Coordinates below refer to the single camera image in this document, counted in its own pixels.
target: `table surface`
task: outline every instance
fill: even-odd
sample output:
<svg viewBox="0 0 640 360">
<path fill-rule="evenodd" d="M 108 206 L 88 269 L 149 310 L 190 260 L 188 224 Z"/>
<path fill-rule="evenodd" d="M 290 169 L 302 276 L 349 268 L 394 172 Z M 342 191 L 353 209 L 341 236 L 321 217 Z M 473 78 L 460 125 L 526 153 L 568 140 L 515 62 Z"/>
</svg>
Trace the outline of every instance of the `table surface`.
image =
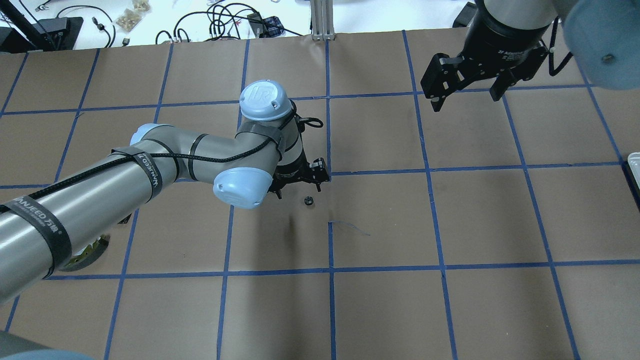
<svg viewBox="0 0 640 360">
<path fill-rule="evenodd" d="M 0 323 L 96 359 L 636 358 L 640 213 L 623 161 L 640 149 L 640 92 L 592 87 L 572 60 L 434 113 L 417 83 L 465 32 L 2 56 L 0 201 L 144 123 L 232 138 L 241 89 L 263 78 L 325 121 L 303 137 L 332 181 L 253 211 L 173 184 Z"/>
</svg>

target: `screw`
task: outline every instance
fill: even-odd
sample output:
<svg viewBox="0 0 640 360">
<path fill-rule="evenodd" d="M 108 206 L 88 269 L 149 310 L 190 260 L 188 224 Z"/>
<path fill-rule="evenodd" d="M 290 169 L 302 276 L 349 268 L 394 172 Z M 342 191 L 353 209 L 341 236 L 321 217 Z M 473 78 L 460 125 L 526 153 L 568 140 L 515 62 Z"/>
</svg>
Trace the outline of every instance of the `screw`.
<svg viewBox="0 0 640 360">
<path fill-rule="evenodd" d="M 613 56 L 612 54 L 606 54 L 605 56 L 602 57 L 602 62 L 603 63 L 611 63 L 615 59 L 616 59 L 616 57 Z"/>
</svg>

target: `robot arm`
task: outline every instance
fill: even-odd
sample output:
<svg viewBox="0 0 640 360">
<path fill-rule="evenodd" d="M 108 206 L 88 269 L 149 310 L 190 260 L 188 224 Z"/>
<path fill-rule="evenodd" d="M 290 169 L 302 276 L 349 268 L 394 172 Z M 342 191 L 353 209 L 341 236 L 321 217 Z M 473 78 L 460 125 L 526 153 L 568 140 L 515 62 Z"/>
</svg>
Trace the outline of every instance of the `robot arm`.
<svg viewBox="0 0 640 360">
<path fill-rule="evenodd" d="M 329 181 L 324 159 L 307 162 L 305 123 L 284 89 L 257 81 L 240 96 L 248 119 L 235 139 L 146 124 L 131 146 L 30 196 L 0 205 L 0 303 L 64 266 L 105 229 L 180 178 L 213 184 L 222 201 L 256 208 L 287 183 Z"/>
<path fill-rule="evenodd" d="M 510 86 L 533 78 L 550 54 L 541 38 L 556 17 L 594 84 L 619 90 L 640 86 L 640 6 L 633 1 L 476 0 L 476 5 L 462 52 L 454 58 L 435 54 L 420 82 L 434 111 L 475 81 L 496 78 L 490 94 L 498 101 Z"/>
</svg>

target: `blue tape grid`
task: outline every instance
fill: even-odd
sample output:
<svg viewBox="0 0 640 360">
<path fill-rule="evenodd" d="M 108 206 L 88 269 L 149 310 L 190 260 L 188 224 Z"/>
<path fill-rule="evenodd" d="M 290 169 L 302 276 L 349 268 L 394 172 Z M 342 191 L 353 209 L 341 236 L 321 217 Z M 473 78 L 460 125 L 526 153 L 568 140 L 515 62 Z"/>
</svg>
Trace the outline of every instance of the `blue tape grid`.
<svg viewBox="0 0 640 360">
<path fill-rule="evenodd" d="M 438 248 L 438 265 L 424 265 L 424 266 L 369 266 L 369 267 L 345 267 L 345 268 L 335 268 L 333 265 L 333 226 L 331 223 L 328 224 L 328 247 L 329 247 L 329 267 L 328 268 L 307 268 L 307 269 L 288 269 L 288 270 L 269 270 L 269 271 L 229 271 L 229 259 L 230 259 L 230 248 L 231 248 L 231 237 L 232 237 L 232 227 L 233 227 L 233 219 L 234 219 L 234 208 L 231 207 L 229 211 L 229 221 L 228 221 L 228 231 L 227 231 L 227 248 L 225 253 L 225 266 L 224 271 L 222 272 L 191 272 L 191 273 L 169 273 L 169 274 L 127 274 L 127 265 L 129 262 L 129 254 L 131 251 L 131 245 L 133 241 L 133 236 L 136 228 L 136 224 L 138 221 L 138 210 L 136 210 L 135 215 L 132 220 L 131 232 L 129 235 L 129 242 L 127 244 L 127 250 L 125 253 L 125 259 L 123 262 L 122 271 L 120 274 L 98 274 L 98 275 L 54 275 L 49 278 L 50 281 L 59 281 L 59 280 L 83 280 L 83 279 L 118 279 L 118 291 L 116 293 L 116 300 L 114 303 L 114 308 L 111 317 L 111 323 L 109 326 L 108 340 L 105 348 L 104 359 L 108 359 L 111 342 L 113 340 L 113 331 L 115 329 L 116 318 L 118 313 L 118 308 L 120 304 L 120 297 L 122 294 L 122 287 L 124 285 L 125 279 L 158 279 L 158 278 L 169 278 L 169 277 L 217 277 L 220 276 L 223 278 L 222 285 L 222 295 L 221 295 L 221 305 L 220 305 L 220 319 L 218 324 L 218 348 L 217 348 L 217 356 L 216 358 L 220 358 L 221 354 L 221 342 L 223 335 L 223 324 L 224 324 L 224 314 L 225 314 L 225 303 L 226 303 L 226 292 L 227 292 L 227 279 L 230 276 L 265 276 L 265 275 L 287 275 L 287 274 L 329 274 L 330 275 L 330 326 L 331 326 L 331 354 L 332 360 L 336 360 L 336 328 L 335 328 L 335 288 L 334 288 L 334 274 L 341 272 L 388 272 L 388 271 L 439 271 L 442 274 L 442 286 L 443 286 L 443 294 L 444 294 L 444 302 L 445 302 L 445 311 L 447 313 L 447 324 L 449 327 L 449 336 L 451 342 L 451 350 L 453 359 L 457 359 L 457 351 L 454 337 L 454 328 L 452 324 L 451 318 L 451 308 L 449 305 L 449 296 L 447 289 L 447 281 L 446 281 L 446 270 L 472 270 L 472 269 L 499 269 L 499 268 L 536 268 L 536 267 L 549 267 L 552 273 L 552 278 L 554 281 L 554 286 L 556 287 L 558 301 L 561 306 L 561 312 L 563 314 L 564 323 L 566 326 L 566 330 L 570 339 L 570 344 L 573 351 L 573 356 L 575 359 L 580 359 L 580 355 L 577 350 L 577 346 L 575 344 L 575 340 L 573 338 L 573 332 L 570 325 L 570 321 L 568 318 L 568 314 L 566 312 L 566 307 L 564 305 L 564 300 L 562 296 L 562 291 L 560 288 L 560 283 L 556 274 L 556 267 L 558 266 L 595 266 L 595 265 L 631 265 L 631 264 L 640 264 L 640 259 L 613 259 L 613 260 L 588 260 L 588 261 L 554 261 L 553 257 L 550 253 L 550 249 L 548 246 L 547 237 L 544 230 L 544 225 L 542 224 L 540 210 L 538 208 L 538 204 L 535 198 L 535 193 L 531 184 L 531 179 L 529 177 L 528 170 L 530 168 L 561 168 L 561 167 L 600 167 L 600 166 L 624 166 L 625 159 L 622 157 L 618 146 L 616 145 L 615 139 L 607 125 L 605 117 L 598 105 L 598 102 L 595 98 L 593 90 L 591 89 L 591 85 L 588 83 L 586 75 L 580 69 L 580 73 L 584 79 L 583 85 L 551 85 L 551 86 L 519 86 L 515 88 L 511 88 L 510 91 L 517 90 L 544 90 L 544 89 L 560 89 L 560 88 L 586 88 L 589 92 L 589 96 L 593 102 L 593 105 L 600 117 L 602 125 L 609 137 L 611 145 L 618 157 L 618 161 L 608 161 L 601 163 L 578 163 L 578 164 L 567 164 L 567 163 L 559 163 L 559 164 L 537 164 L 531 165 L 527 164 L 524 159 L 524 155 L 522 154 L 522 148 L 520 146 L 520 142 L 518 140 L 518 135 L 515 129 L 515 125 L 513 123 L 513 119 L 511 117 L 511 112 L 509 109 L 509 104 L 507 100 L 507 96 L 503 97 L 503 104 L 505 107 L 505 111 L 507 112 L 509 125 L 511 126 L 511 130 L 514 136 L 514 141 L 516 142 L 516 148 L 518 149 L 518 155 L 520 156 L 521 164 L 520 165 L 506 165 L 506 166 L 494 166 L 494 167 L 449 167 L 449 168 L 430 168 L 428 163 L 428 156 L 426 152 L 425 140 L 422 135 L 422 121 L 420 116 L 420 108 L 418 104 L 418 96 L 422 95 L 422 92 L 417 90 L 415 74 L 413 72 L 413 66 L 411 61 L 410 49 L 406 37 L 406 32 L 403 31 L 403 40 L 404 46 L 406 50 L 407 60 L 409 64 L 410 75 L 412 79 L 412 91 L 411 92 L 394 92 L 394 93 L 378 93 L 378 94 L 349 94 L 349 95 L 330 95 L 330 54 L 329 54 L 329 42 L 325 43 L 325 64 L 326 64 L 326 94 L 324 96 L 313 96 L 313 97 L 293 97 L 292 99 L 295 101 L 309 101 L 316 99 L 325 99 L 326 101 L 326 135 L 327 135 L 327 164 L 329 166 L 329 170 L 331 169 L 331 125 L 330 125 L 330 117 L 331 117 L 331 109 L 330 109 L 330 100 L 331 99 L 347 99 L 347 98 L 355 98 L 355 97 L 387 97 L 387 96 L 408 96 L 412 95 L 414 98 L 415 111 L 417 116 L 418 128 L 419 128 L 419 136 L 420 143 L 422 146 L 422 155 L 424 160 L 424 168 L 416 168 L 416 169 L 401 169 L 401 170 L 373 170 L 373 171 L 357 171 L 357 172 L 331 172 L 332 176 L 355 176 L 355 175 L 371 175 L 371 174 L 406 174 L 406 173 L 425 173 L 428 182 L 429 189 L 429 199 L 431 202 L 431 212 L 434 221 L 434 227 L 436 232 L 436 246 Z M 248 63 L 248 55 L 249 55 L 249 46 L 250 42 L 246 42 L 245 52 L 244 52 L 244 63 L 243 63 L 243 77 L 242 77 L 242 88 L 245 86 L 246 81 L 246 70 Z M 76 113 L 76 117 L 72 123 L 72 127 L 67 138 L 67 142 L 65 145 L 65 150 L 63 151 L 63 155 L 60 159 L 60 164 L 58 166 L 58 171 L 56 173 L 55 180 L 57 181 L 60 177 L 60 172 L 64 163 L 64 159 L 66 153 L 68 151 L 69 143 L 72 139 L 75 126 L 77 124 L 77 119 L 80 114 L 84 111 L 104 111 L 104 110 L 123 110 L 123 109 L 137 109 L 137 108 L 155 108 L 156 114 L 154 117 L 154 122 L 157 122 L 157 118 L 159 115 L 159 111 L 162 107 L 175 107 L 175 106 L 198 106 L 198 105 L 215 105 L 215 104 L 237 104 L 238 101 L 203 101 L 203 102 L 181 102 L 181 103 L 169 103 L 163 104 L 163 94 L 164 88 L 166 86 L 166 80 L 168 77 L 168 72 L 170 68 L 170 62 L 173 52 L 173 46 L 170 46 L 167 64 L 164 72 L 163 84 L 161 88 L 161 92 L 159 95 L 159 99 L 157 104 L 142 104 L 142 105 L 134 105 L 134 106 L 110 106 L 110 107 L 97 107 L 97 108 L 83 108 L 84 98 L 86 97 L 86 93 L 88 91 L 93 72 L 95 70 L 95 66 L 97 64 L 97 60 L 99 58 L 100 49 L 96 50 L 95 59 L 92 64 L 91 71 L 89 73 L 87 82 L 85 84 L 85 88 L 83 91 L 83 95 L 79 106 L 74 109 L 60 109 L 60 110 L 36 110 L 36 111 L 5 111 L 11 95 L 15 90 L 16 84 L 20 78 L 22 70 L 26 64 L 28 59 L 28 54 L 25 54 L 24 59 L 20 65 L 20 68 L 17 72 L 17 75 L 12 83 L 8 96 L 3 103 L 3 107 L 0 110 L 0 119 L 3 115 L 19 115 L 19 114 L 37 114 L 37 113 Z M 480 89 L 465 89 L 461 92 L 486 92 L 488 89 L 480 88 Z M 241 114 L 238 116 L 238 124 L 242 119 Z M 444 255 L 442 254 L 442 243 L 440 241 L 439 236 L 439 228 L 437 222 L 437 212 L 436 212 L 436 204 L 433 198 L 433 189 L 431 187 L 431 173 L 432 172 L 441 172 L 441 171 L 476 171 L 476 170 L 507 170 L 507 169 L 520 169 L 523 170 L 525 174 L 525 178 L 527 180 L 527 185 L 529 187 L 529 193 L 532 200 L 532 205 L 534 206 L 534 210 L 536 213 L 536 218 L 538 219 L 538 225 L 540 227 L 540 231 L 543 238 L 543 243 L 545 246 L 545 250 L 547 251 L 547 262 L 539 262 L 539 263 L 491 263 L 491 264 L 457 264 L 457 265 L 447 265 L 444 261 Z M 625 171 L 625 177 L 627 177 L 627 181 L 630 182 L 632 179 L 629 178 L 629 174 Z M 0 189 L 12 189 L 12 188 L 43 188 L 49 186 L 49 184 L 18 184 L 18 185 L 0 185 Z M 5 331 L 9 331 L 11 327 L 11 323 L 13 320 L 13 316 L 15 314 L 15 310 L 19 304 L 20 297 L 18 296 L 13 301 L 13 305 L 11 308 L 11 312 L 8 318 L 8 321 L 5 326 Z"/>
</svg>

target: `bag of parts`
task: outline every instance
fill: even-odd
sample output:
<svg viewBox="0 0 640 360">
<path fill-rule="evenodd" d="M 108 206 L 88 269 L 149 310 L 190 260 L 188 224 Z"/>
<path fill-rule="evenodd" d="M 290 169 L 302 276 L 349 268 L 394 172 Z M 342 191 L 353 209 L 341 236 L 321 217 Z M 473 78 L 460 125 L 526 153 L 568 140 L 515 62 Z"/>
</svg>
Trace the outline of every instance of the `bag of parts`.
<svg viewBox="0 0 640 360">
<path fill-rule="evenodd" d="M 151 5 L 149 0 L 133 0 L 133 10 L 137 12 L 146 13 L 151 11 Z"/>
<path fill-rule="evenodd" d="M 142 15 L 140 15 L 140 13 L 125 9 L 124 13 L 116 19 L 115 24 L 120 26 L 124 31 L 130 32 L 140 21 L 142 21 Z"/>
</svg>

